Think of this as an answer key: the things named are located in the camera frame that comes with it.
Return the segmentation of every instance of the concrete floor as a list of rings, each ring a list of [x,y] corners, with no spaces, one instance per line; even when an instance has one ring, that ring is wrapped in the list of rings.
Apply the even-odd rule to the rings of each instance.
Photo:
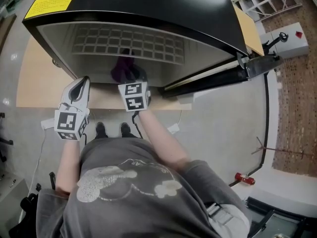
[[[0,121],[0,135],[14,141],[13,146],[1,145],[8,161],[0,163],[0,168],[25,178],[28,185],[44,139],[40,121],[52,118],[54,114],[54,109],[15,107],[20,68],[30,37],[21,21],[32,2],[23,0],[17,7],[17,19],[0,55],[0,111],[6,115]],[[189,155],[193,159],[207,161],[227,183],[234,181],[236,172],[247,173],[257,167],[261,153],[251,156],[251,152],[259,146],[256,136],[264,140],[263,77],[195,96],[193,109],[182,112],[180,131],[174,135]],[[103,121],[108,135],[112,137],[119,135],[119,125],[123,121],[127,121],[132,132],[137,134],[130,113],[116,110],[92,110],[92,113],[85,130],[88,141],[94,138],[96,121]],[[180,111],[159,111],[155,114],[166,127],[177,123],[180,118]],[[53,129],[47,130],[34,184],[39,182],[42,187],[50,186],[49,172],[57,171],[62,146],[63,142]]]

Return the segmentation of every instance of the brown brick wall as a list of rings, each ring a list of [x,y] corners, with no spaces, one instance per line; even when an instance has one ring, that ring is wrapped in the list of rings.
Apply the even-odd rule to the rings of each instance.
[[[276,147],[304,151],[310,156],[276,152],[273,167],[285,172],[317,177],[317,7],[311,0],[263,21],[265,30],[300,22],[308,40],[307,56],[286,59],[278,69],[279,124]]]

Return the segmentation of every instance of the red fire extinguisher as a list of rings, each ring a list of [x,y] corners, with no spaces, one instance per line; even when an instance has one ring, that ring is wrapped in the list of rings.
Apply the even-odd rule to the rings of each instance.
[[[254,185],[256,183],[256,180],[254,180],[252,177],[248,177],[246,175],[243,175],[241,173],[236,173],[234,176],[237,180],[245,182],[249,185]]]

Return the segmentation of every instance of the yellow label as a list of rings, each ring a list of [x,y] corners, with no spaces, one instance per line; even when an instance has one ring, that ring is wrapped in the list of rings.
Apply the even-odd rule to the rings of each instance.
[[[66,10],[71,0],[35,0],[25,18]]]

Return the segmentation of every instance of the white grid rack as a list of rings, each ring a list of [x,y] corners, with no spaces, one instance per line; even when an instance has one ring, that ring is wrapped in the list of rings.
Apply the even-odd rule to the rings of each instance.
[[[184,40],[172,34],[130,26],[80,23],[72,54],[122,56],[184,64]]]

